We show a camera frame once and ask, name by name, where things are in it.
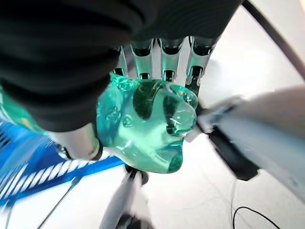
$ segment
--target teal glass object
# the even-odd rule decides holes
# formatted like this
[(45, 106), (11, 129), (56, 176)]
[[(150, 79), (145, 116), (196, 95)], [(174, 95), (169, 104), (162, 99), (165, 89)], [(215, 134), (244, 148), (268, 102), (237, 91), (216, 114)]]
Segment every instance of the teal glass object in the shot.
[[(196, 95), (166, 81), (110, 75), (111, 82), (97, 104), (102, 144), (139, 170), (177, 171), (183, 162), (183, 139), (196, 122)], [(47, 134), (1, 87), (0, 95), (1, 119)]]

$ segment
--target white surface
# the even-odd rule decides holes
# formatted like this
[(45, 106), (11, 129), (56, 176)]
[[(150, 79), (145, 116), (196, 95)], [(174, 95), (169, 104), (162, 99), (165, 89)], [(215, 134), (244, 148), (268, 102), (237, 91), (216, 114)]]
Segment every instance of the white surface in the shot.
[[(154, 49), (153, 75), (160, 76), (160, 50)], [(185, 79), (189, 47), (185, 43), (178, 83)], [(251, 16), (239, 8), (208, 64), (200, 99), (211, 106), (233, 94), (248, 98), (303, 83), (293, 66)], [(181, 170), (150, 174), (143, 188), (156, 229), (229, 229), (230, 196), (234, 177), (205, 135), (183, 145)], [(97, 229), (108, 202), (124, 175), (117, 167), (82, 180), (67, 196), (44, 229)], [(64, 184), (20, 201), (10, 229), (34, 229), (67, 190)], [(233, 206), (254, 208), (280, 228), (303, 229), (305, 206), (273, 177), (261, 171), (249, 182), (238, 182)], [(273, 229), (259, 216), (237, 215), (236, 229)]]

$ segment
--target black cable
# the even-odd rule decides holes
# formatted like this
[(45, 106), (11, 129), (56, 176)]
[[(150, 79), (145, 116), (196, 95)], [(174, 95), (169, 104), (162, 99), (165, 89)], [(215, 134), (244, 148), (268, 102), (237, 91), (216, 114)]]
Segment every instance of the black cable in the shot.
[(58, 207), (58, 205), (66, 198), (66, 196), (71, 192), (71, 190), (79, 183), (82, 176), (74, 177), (69, 189), (65, 192), (65, 194), (60, 198), (60, 200), (57, 202), (57, 204), (52, 208), (52, 210), (48, 213), (48, 215), (44, 218), (44, 220), (41, 222), (41, 224), (37, 227), (37, 229), (41, 229), (42, 226), (46, 223), (46, 221), (49, 219), (49, 217), (53, 214), (55, 209)]
[(6, 223), (5, 223), (5, 229), (8, 229), (9, 228), (9, 223), (10, 223), (10, 217), (11, 217), (11, 213), (13, 211), (13, 206), (9, 207), (8, 209), (8, 216), (6, 218)]
[(285, 39), (276, 31), (271, 23), (257, 10), (257, 8), (248, 0), (243, 2), (243, 7), (254, 17), (254, 19), (263, 27), (271, 39), (282, 50), (284, 55), (290, 61), (290, 63), (299, 72), (301, 77), (305, 80), (305, 66), (302, 60), (285, 41)]
[(276, 223), (274, 223), (271, 219), (269, 219), (267, 216), (263, 215), (262, 213), (256, 211), (256, 210), (253, 210), (252, 208), (249, 208), (247, 206), (241, 206), (241, 207), (238, 207), (235, 211), (234, 211), (234, 214), (232, 215), (232, 212), (233, 212), (233, 200), (234, 200), (234, 196), (235, 196), (235, 190), (236, 190), (236, 186), (237, 186), (237, 180), (234, 181), (233, 183), (233, 187), (232, 187), (232, 191), (231, 191), (231, 210), (230, 210), (230, 217), (231, 217), (231, 224), (232, 224), (232, 228), (235, 229), (235, 217), (236, 217), (236, 214), (238, 212), (238, 210), (240, 209), (247, 209), (251, 212), (254, 212), (258, 215), (260, 215), (261, 217), (263, 217), (264, 219), (266, 219), (268, 222), (270, 222), (273, 226), (275, 226), (277, 229), (280, 229), (280, 227), (278, 225), (276, 225)]
[(279, 226), (278, 225), (276, 225), (271, 219), (269, 219), (267, 216), (264, 216), (262, 213), (260, 213), (260, 212), (258, 212), (258, 211), (255, 211), (255, 210), (253, 210), (253, 209), (251, 209), (251, 208), (249, 208), (249, 207), (246, 207), (246, 206), (241, 206), (241, 207), (238, 207), (236, 210), (235, 210), (235, 212), (234, 212), (234, 214), (233, 214), (233, 219), (232, 219), (232, 222), (233, 222), (233, 229), (235, 229), (235, 216), (236, 216), (236, 213), (238, 212), (238, 210), (240, 210), (240, 209), (247, 209), (247, 210), (249, 210), (249, 211), (251, 211), (251, 212), (254, 212), (254, 213), (256, 213), (256, 214), (258, 214), (258, 215), (260, 215), (261, 217), (263, 217), (264, 219), (266, 219), (268, 222), (270, 222), (273, 226), (275, 226), (277, 229), (280, 229), (279, 228)]

